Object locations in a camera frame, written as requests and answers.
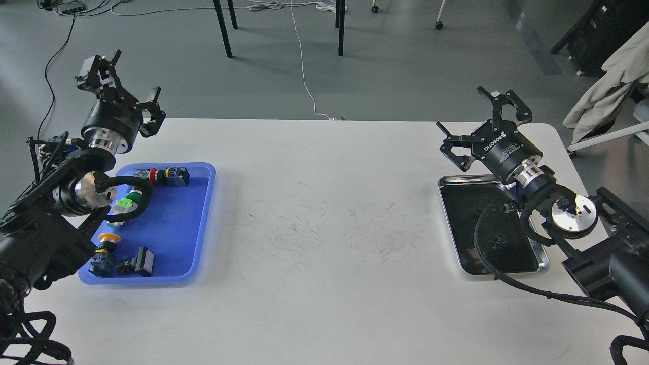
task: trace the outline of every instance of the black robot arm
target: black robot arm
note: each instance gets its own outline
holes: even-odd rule
[[[26,314],[23,299],[32,288],[45,290],[73,275],[95,254],[91,239],[101,222],[139,216],[153,194],[146,180],[106,175],[115,166],[115,155],[131,150],[138,132],[155,135],[165,118],[157,101],[160,88],[140,103],[122,87],[114,67],[120,54],[117,50],[110,57],[89,58],[77,76],[77,86],[97,96],[81,139],[68,138],[65,132],[49,141],[28,140],[36,178],[0,220],[0,359],[9,345],[28,344],[31,350],[20,363],[33,363],[41,353],[69,360],[69,350],[48,339],[54,316]],[[142,115],[146,110],[151,113],[147,121]],[[133,212],[108,216],[115,187],[121,184],[141,191],[141,201]],[[74,227],[64,216],[87,217]],[[34,320],[47,324],[37,331],[30,324]]]
[[[614,310],[632,318],[645,340],[621,336],[611,346],[615,363],[625,364],[617,360],[622,346],[649,348],[649,222],[605,188],[584,197],[557,184],[554,172],[539,166],[542,152],[518,131],[514,121],[502,119],[505,105],[513,106],[516,118],[523,123],[532,120],[530,109],[512,91],[492,96],[479,87],[478,92],[492,103],[492,118],[468,136],[454,136],[437,122],[446,135],[440,151],[462,171],[467,171],[474,160],[482,162],[506,186],[510,201],[519,207],[525,233],[540,244],[557,245],[566,254],[563,266],[587,297],[536,290],[500,272],[481,254],[477,235],[482,219],[478,220],[474,237],[480,259],[496,279],[517,288],[569,303]],[[467,148],[471,153],[458,156],[451,151],[454,147]],[[542,227],[547,236],[532,229],[530,216],[534,211],[545,219]],[[568,240],[590,234],[598,218],[613,226],[615,233],[583,252],[574,249]],[[604,302],[614,296],[619,296],[633,315]]]

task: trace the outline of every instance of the black cable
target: black cable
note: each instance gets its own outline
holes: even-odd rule
[[[75,20],[76,16],[73,15],[72,17],[72,25],[70,25],[70,31],[67,33],[67,38],[66,41],[63,43],[61,48],[58,49],[58,51],[47,61],[47,64],[45,65],[45,81],[47,82],[47,85],[49,86],[49,91],[52,93],[52,103],[50,103],[49,108],[47,109],[47,113],[45,113],[45,116],[43,117],[43,120],[38,126],[38,132],[36,133],[36,139],[40,139],[40,131],[41,128],[43,127],[43,124],[45,123],[45,120],[49,116],[49,113],[52,111],[52,108],[54,107],[54,104],[56,103],[56,96],[54,95],[54,89],[52,89],[52,84],[49,82],[49,79],[47,78],[47,69],[49,68],[50,63],[52,60],[59,54],[61,51],[63,51],[63,48],[67,46],[67,43],[70,41],[70,36],[72,35],[72,29],[75,27]]]
[[[649,351],[649,341],[621,334],[611,342],[611,357],[615,365],[627,365],[626,360],[622,356],[622,348],[624,346],[637,347]]]

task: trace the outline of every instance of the metal tray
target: metal tray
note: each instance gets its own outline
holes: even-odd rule
[[[448,229],[453,237],[458,262],[472,277],[489,277],[473,243],[473,232],[481,213],[494,198],[505,195],[506,188],[493,175],[446,176],[439,180]],[[506,273],[541,273],[550,267],[543,246],[530,240],[522,231],[518,215],[498,213],[503,224],[493,232],[506,245],[488,245],[492,263]]]

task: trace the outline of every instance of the floor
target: floor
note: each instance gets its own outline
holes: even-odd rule
[[[99,3],[86,1],[89,7]],[[570,144],[572,131],[562,126],[563,118],[596,79],[578,77],[565,50],[548,51],[588,2],[449,1],[441,31],[434,27],[441,0],[378,0],[378,14],[370,12],[370,0],[347,3],[343,57],[337,56],[331,12],[314,6],[293,12],[318,112],[350,123],[482,121],[491,113],[476,92],[482,85],[515,90],[535,122],[553,125]],[[210,5],[209,0],[133,0],[114,10],[135,14]],[[69,44],[49,68],[56,107],[43,134],[79,133],[95,97],[77,90],[73,77],[88,57],[116,49],[123,52],[117,65],[123,86],[141,99],[161,86],[160,104],[169,117],[322,118],[313,113],[302,84],[290,9],[241,8],[236,14],[239,30],[228,28],[234,59],[225,56],[213,9],[78,17]],[[2,210],[33,178],[25,140],[36,134],[51,101],[43,69],[71,22],[70,16],[37,9],[33,0],[0,5]],[[614,129],[636,123],[632,108],[625,105]],[[649,188],[643,183],[649,176],[647,152],[649,146],[626,137],[579,151],[573,162],[590,193],[606,186],[649,216]]]

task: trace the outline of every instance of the white table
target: white table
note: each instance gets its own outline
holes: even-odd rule
[[[467,134],[478,123],[446,123]],[[521,131],[584,194],[556,131]],[[176,286],[61,280],[26,300],[78,364],[609,364],[632,322],[460,272],[433,123],[168,119],[135,162],[217,169],[201,264]],[[479,163],[471,174],[487,173]],[[601,227],[582,242],[606,236]],[[530,285],[579,294],[548,250]],[[631,364],[644,353],[625,351]]]

